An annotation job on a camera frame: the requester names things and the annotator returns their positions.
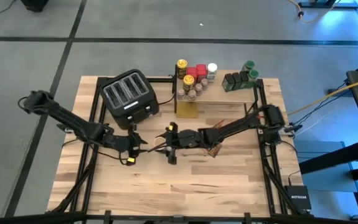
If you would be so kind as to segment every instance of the yellow cable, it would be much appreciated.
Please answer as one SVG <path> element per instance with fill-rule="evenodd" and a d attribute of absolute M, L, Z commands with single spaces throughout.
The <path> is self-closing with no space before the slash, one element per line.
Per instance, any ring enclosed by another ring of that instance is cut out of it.
<path fill-rule="evenodd" d="M 297 8 L 297 10 L 298 10 L 298 13 L 302 11 L 302 9 L 301 9 L 301 7 L 299 6 L 298 3 L 296 3 L 296 2 L 293 1 L 293 0 L 289 0 L 289 1 L 296 6 L 296 8 Z M 329 11 L 331 11 L 333 8 L 335 8 L 335 6 L 336 6 L 338 3 L 340 3 L 340 1 L 342 1 L 342 0 L 339 0 L 337 3 L 333 4 L 332 7 L 331 7 L 330 9 L 328 9 L 328 11 L 327 11 L 326 13 L 324 13 L 324 14 L 321 15 L 321 16 L 318 16 L 318 17 L 315 18 L 315 19 L 312 19 L 312 20 L 310 20 L 310 21 L 306 21 L 306 20 L 303 19 L 303 16 L 300 16 L 300 19 L 301 19 L 301 21 L 304 22 L 304 23 L 316 22 L 317 20 L 319 20 L 319 19 L 321 19 L 323 16 L 325 16 L 325 15 L 326 15 Z"/>
<path fill-rule="evenodd" d="M 288 115 L 295 114 L 295 113 L 297 113 L 297 112 L 299 112 L 299 111 L 302 111 L 302 110 L 304 110 L 304 109 L 306 109 L 306 108 L 309 108 L 310 106 L 315 105 L 316 103 L 320 103 L 321 101 L 325 100 L 326 98 L 332 97 L 332 96 L 335 95 L 335 94 L 338 94 L 338 93 L 340 93 L 340 92 L 342 92 L 342 91 L 348 90 L 348 89 L 350 89 L 350 88 L 352 88 L 352 87 L 355 87 L 355 86 L 357 86 L 357 85 L 358 85 L 358 82 L 357 82 L 357 83 L 354 83 L 354 84 L 351 84 L 351 85 L 348 85 L 348 86 L 345 86 L 344 88 L 340 88 L 340 89 L 338 89 L 338 90 L 336 90 L 336 91 L 334 91 L 334 92 L 332 92 L 332 93 L 330 93 L 330 94 L 324 96 L 323 98 L 312 102 L 311 104 L 309 104 L 309 105 L 307 105 L 307 106 L 304 106 L 304 107 L 302 107 L 302 108 L 300 108 L 300 109 L 298 109 L 298 110 L 296 110 L 296 111 L 294 111 L 294 112 L 288 113 Z"/>

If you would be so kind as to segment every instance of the black metal frame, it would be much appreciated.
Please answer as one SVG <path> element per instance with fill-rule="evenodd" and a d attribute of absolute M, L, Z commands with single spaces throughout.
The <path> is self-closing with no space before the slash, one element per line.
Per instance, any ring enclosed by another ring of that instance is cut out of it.
<path fill-rule="evenodd" d="M 314 2 L 300 2 L 300 7 L 305 8 L 331 8 L 335 4 L 336 0 L 326 0 L 324 2 L 319 2 L 319 0 L 314 0 Z M 337 3 L 335 9 L 358 9 L 357 3 Z"/>
<path fill-rule="evenodd" d="M 171 78 L 148 78 L 149 82 L 157 82 L 157 83 L 172 83 L 172 93 L 176 92 L 176 77 L 175 74 Z M 98 99 L 100 97 L 100 84 L 105 82 L 107 77 L 100 77 L 97 80 L 97 86 L 95 90 L 95 95 L 93 98 L 92 109 L 90 112 L 89 121 L 94 121 L 95 115 L 97 112 L 97 104 Z M 261 98 L 261 104 L 266 105 L 266 95 L 263 80 L 258 80 L 256 86 L 253 88 L 253 92 L 255 95 L 255 102 L 253 104 L 253 109 L 258 109 L 258 90 Z M 176 97 L 174 97 L 174 106 L 176 111 Z M 104 102 L 101 105 L 100 117 L 98 122 L 103 123 L 105 119 L 106 106 Z M 281 183 L 281 175 L 280 168 L 278 164 L 278 159 L 276 156 L 275 146 L 269 146 L 271 152 L 271 162 L 273 164 L 273 169 L 271 169 L 269 165 L 269 161 L 266 156 L 266 145 L 263 144 L 263 133 L 257 130 L 258 141 L 259 141 L 259 149 L 261 155 L 261 164 L 263 169 L 263 176 L 265 179 L 266 185 L 266 195 L 268 200 L 268 208 L 270 212 L 270 217 L 266 218 L 252 218 L 250 213 L 244 213 L 243 217 L 185 217 L 181 215 L 177 216 L 137 216 L 137 215 L 111 215 L 111 211 L 105 211 L 104 215 L 87 215 L 87 209 L 90 201 L 93 177 L 95 173 L 95 164 L 98 155 L 98 146 L 94 146 L 94 150 L 92 151 L 91 159 L 89 164 L 86 166 L 86 160 L 88 156 L 88 150 L 90 145 L 84 144 L 83 151 L 80 158 L 80 163 L 78 167 L 78 174 L 76 184 L 78 184 L 75 188 L 70 191 L 66 202 L 70 202 L 70 210 L 69 212 L 64 212 L 66 207 L 57 207 L 55 210 L 51 212 L 47 212 L 41 215 L 27 215 L 22 217 L 6 217 L 0 218 L 0 224 L 28 224 L 28 223 L 38 223 L 38 224 L 51 224 L 51 223 L 69 223 L 69 222 L 77 222 L 82 221 L 82 223 L 86 224 L 87 220 L 103 220 L 104 224 L 112 224 L 114 220 L 143 220 L 143 221 L 168 221 L 173 223 L 184 223 L 184 222 L 242 222 L 243 224 L 251 224 L 251 222 L 263 222 L 263 223 L 287 223 L 287 224 L 320 224 L 320 223 L 353 223 L 349 221 L 342 220 L 333 220 L 327 218 L 314 218 L 311 215 L 302 214 L 291 201 L 290 197 L 286 193 L 284 187 Z M 87 177 L 87 184 L 84 193 L 84 199 L 82 203 L 82 208 L 78 212 L 77 202 L 79 196 L 80 186 L 84 183 L 84 178 Z M 282 214 L 277 214 L 275 212 L 275 204 L 273 200 L 273 192 L 271 190 L 271 182 L 275 185 L 278 190 L 279 203 Z M 288 214 L 288 208 L 291 210 L 291 215 Z"/>

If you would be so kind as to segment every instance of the wooden shelf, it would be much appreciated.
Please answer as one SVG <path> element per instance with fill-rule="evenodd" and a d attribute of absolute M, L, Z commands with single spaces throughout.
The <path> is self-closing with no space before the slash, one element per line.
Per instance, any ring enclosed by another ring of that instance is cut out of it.
<path fill-rule="evenodd" d="M 212 103 L 212 104 L 233 104 L 233 103 L 253 103 L 255 97 L 253 89 L 235 90 L 225 92 L 222 87 L 222 82 L 225 74 L 239 72 L 238 70 L 218 70 L 215 81 L 208 83 L 208 89 L 202 92 L 202 95 L 197 96 L 195 102 L 197 103 Z M 183 80 L 177 80 L 177 89 L 183 87 Z"/>

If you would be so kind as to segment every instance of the wooden table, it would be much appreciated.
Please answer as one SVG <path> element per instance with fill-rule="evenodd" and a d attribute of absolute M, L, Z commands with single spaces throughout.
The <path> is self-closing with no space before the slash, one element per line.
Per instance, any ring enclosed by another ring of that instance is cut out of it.
<path fill-rule="evenodd" d="M 234 71 L 219 70 L 218 75 L 230 72 Z M 85 120 L 89 119 L 97 78 L 82 77 L 80 80 L 72 111 Z M 279 106 L 287 121 L 278 79 L 264 78 L 263 81 L 267 102 Z M 159 102 L 171 98 L 170 83 L 152 83 L 152 86 Z M 253 92 L 239 90 L 230 94 L 243 95 L 244 102 L 228 103 L 223 99 L 200 104 L 199 117 L 192 119 L 176 118 L 173 101 L 162 105 L 157 115 L 138 125 L 140 136 L 149 143 L 142 148 L 152 147 L 155 136 L 163 133 L 171 121 L 179 125 L 179 130 L 196 130 L 210 127 L 222 119 L 227 124 L 243 117 L 243 104 L 253 103 Z M 109 112 L 106 112 L 105 123 L 110 123 L 115 134 L 127 135 L 116 125 Z M 65 141 L 74 138 L 74 135 L 68 134 Z M 282 136 L 282 139 L 293 144 L 289 137 Z M 206 156 L 201 149 L 180 150 L 176 153 L 176 166 L 168 164 L 166 156 L 156 152 L 140 154 L 136 165 L 131 167 L 99 155 L 88 213 L 103 215 L 105 210 L 111 210 L 114 215 L 243 217 L 245 212 L 250 212 L 252 217 L 269 217 L 257 132 L 244 131 L 227 138 L 222 145 L 216 158 Z M 62 149 L 48 210 L 55 208 L 74 185 L 82 147 L 83 143 L 76 141 Z M 112 149 L 101 148 L 100 151 L 118 155 Z M 276 151 L 283 185 L 286 185 L 288 175 L 299 170 L 296 153 L 286 144 L 278 145 Z M 299 173 L 292 175 L 291 181 L 293 185 L 302 184 Z M 79 205 L 83 201 L 83 189 Z M 278 192 L 273 184 L 272 189 L 276 212 L 279 212 Z"/>

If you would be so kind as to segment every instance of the gray floor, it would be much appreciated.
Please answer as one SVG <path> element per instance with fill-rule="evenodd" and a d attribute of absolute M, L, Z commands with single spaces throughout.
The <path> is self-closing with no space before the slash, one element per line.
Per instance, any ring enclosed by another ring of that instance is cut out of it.
<path fill-rule="evenodd" d="M 8 4 L 0 0 L 0 10 Z M 68 37 L 79 5 L 80 0 L 53 0 L 44 12 L 33 13 L 18 1 L 0 15 L 0 36 Z M 308 9 L 307 18 L 321 12 Z M 332 11 L 315 24 L 302 24 L 296 20 L 296 9 L 285 0 L 91 0 L 77 37 L 358 40 L 358 15 Z M 38 120 L 21 111 L 16 101 L 30 90 L 50 88 L 64 46 L 0 42 L 0 215 Z M 346 71 L 358 68 L 358 47 L 74 43 L 55 97 L 71 109 L 82 75 L 117 75 L 138 68 L 147 75 L 163 76 L 173 72 L 179 58 L 193 64 L 215 62 L 226 69 L 240 69 L 244 61 L 254 60 L 262 77 L 280 78 L 286 108 L 293 111 L 325 95 L 326 89 L 336 88 Z M 55 124 L 48 119 L 16 215 L 42 213 L 46 208 L 64 141 Z M 343 98 L 319 110 L 300 132 L 297 138 L 303 140 L 357 142 L 354 100 Z M 343 218 L 343 208 L 341 213 L 335 209 L 321 203 L 316 211 L 320 217 Z"/>

